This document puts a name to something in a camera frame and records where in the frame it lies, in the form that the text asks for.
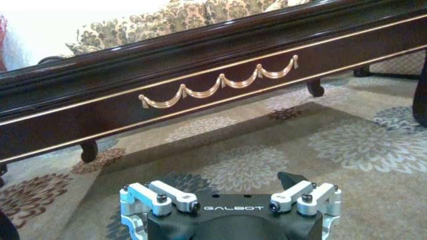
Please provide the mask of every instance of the damask pillow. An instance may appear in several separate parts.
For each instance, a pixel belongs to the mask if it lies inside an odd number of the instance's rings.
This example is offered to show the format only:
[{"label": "damask pillow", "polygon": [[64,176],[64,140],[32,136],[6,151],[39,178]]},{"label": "damask pillow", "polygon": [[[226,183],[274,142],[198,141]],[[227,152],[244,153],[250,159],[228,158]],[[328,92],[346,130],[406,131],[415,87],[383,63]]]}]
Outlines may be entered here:
[{"label": "damask pillow", "polygon": [[136,43],[146,39],[152,39],[171,33],[168,21],[166,19],[154,22],[136,22],[127,30],[127,42]]},{"label": "damask pillow", "polygon": [[66,45],[72,51],[74,55],[88,54],[102,50],[102,48],[86,44],[66,43]]},{"label": "damask pillow", "polygon": [[206,13],[210,24],[260,14],[275,0],[207,0]]},{"label": "damask pillow", "polygon": [[92,22],[78,29],[78,43],[100,49],[127,43],[130,20],[124,17]]},{"label": "damask pillow", "polygon": [[292,7],[296,5],[302,5],[308,3],[311,0],[276,0],[274,2],[274,4],[271,4],[267,9],[266,12],[274,11],[274,10],[279,10],[279,9],[284,9],[287,7]]},{"label": "damask pillow", "polygon": [[170,33],[208,25],[206,4],[200,0],[176,0],[154,15],[166,20]]}]

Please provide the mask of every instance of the gold decorative molding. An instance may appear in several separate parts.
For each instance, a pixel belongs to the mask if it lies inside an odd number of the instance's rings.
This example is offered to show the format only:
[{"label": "gold decorative molding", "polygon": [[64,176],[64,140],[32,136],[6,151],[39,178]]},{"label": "gold decorative molding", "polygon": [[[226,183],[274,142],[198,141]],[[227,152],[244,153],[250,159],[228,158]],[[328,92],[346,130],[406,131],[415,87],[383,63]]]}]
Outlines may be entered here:
[{"label": "gold decorative molding", "polygon": [[186,86],[186,84],[182,84],[179,86],[175,96],[170,100],[163,102],[151,100],[143,94],[140,94],[138,98],[142,101],[142,106],[144,109],[148,109],[150,106],[156,109],[167,109],[172,107],[180,101],[180,99],[182,98],[184,99],[187,96],[191,96],[196,99],[204,99],[211,97],[216,93],[216,91],[220,88],[223,89],[226,86],[234,89],[244,89],[255,82],[256,79],[262,79],[263,77],[268,79],[283,78],[291,72],[292,69],[298,69],[299,67],[298,60],[299,60],[299,56],[294,55],[291,60],[288,61],[287,66],[280,71],[267,71],[263,68],[263,65],[258,64],[252,75],[248,77],[248,79],[243,81],[232,81],[226,77],[226,74],[222,73],[216,78],[216,82],[214,86],[207,91],[194,91]]}]

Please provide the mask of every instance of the carpet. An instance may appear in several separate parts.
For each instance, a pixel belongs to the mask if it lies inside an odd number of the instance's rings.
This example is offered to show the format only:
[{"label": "carpet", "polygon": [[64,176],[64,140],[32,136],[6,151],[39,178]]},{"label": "carpet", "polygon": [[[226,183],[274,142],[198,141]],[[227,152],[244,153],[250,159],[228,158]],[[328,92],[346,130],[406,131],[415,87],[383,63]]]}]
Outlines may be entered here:
[{"label": "carpet", "polygon": [[278,172],[339,185],[331,239],[427,239],[427,129],[413,118],[417,81],[350,74],[324,96],[295,85],[8,165],[0,209],[27,239],[130,239],[124,184],[164,180],[184,191],[272,194]]}]

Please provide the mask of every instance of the wooden leg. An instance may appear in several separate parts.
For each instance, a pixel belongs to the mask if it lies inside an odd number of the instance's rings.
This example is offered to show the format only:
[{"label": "wooden leg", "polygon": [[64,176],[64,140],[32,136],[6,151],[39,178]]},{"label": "wooden leg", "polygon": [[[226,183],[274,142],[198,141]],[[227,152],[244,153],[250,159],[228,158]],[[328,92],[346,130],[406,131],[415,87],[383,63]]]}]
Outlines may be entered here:
[{"label": "wooden leg", "polygon": [[314,97],[322,97],[326,89],[320,86],[320,79],[307,82],[308,92]]},{"label": "wooden leg", "polygon": [[[2,165],[0,166],[0,176],[3,176],[8,171],[8,167],[7,165]],[[0,188],[3,187],[3,185],[6,184],[4,179],[0,177]]]},{"label": "wooden leg", "polygon": [[414,95],[413,114],[417,122],[427,127],[427,56]]},{"label": "wooden leg", "polygon": [[99,146],[95,140],[82,143],[80,146],[83,148],[82,160],[83,162],[90,163],[96,159],[99,154]]},{"label": "wooden leg", "polygon": [[352,75],[358,78],[371,76],[370,65],[366,65],[352,71]]}]

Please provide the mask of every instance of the black bolt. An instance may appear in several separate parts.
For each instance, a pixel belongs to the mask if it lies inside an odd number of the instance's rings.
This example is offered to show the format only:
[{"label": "black bolt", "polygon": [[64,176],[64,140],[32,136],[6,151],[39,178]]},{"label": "black bolt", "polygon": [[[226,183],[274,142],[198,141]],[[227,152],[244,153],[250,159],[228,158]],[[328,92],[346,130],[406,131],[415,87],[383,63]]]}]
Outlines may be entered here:
[{"label": "black bolt", "polygon": [[200,210],[200,206],[202,206],[200,203],[198,201],[194,201],[190,205],[190,212],[192,214],[196,214]]},{"label": "black bolt", "polygon": [[278,213],[280,210],[280,205],[276,202],[271,202],[268,207],[274,213]]},{"label": "black bolt", "polygon": [[304,201],[304,203],[311,203],[314,201],[314,196],[311,194],[303,194],[302,200]]},{"label": "black bolt", "polygon": [[158,202],[163,204],[168,200],[168,196],[164,193],[158,194]]}]

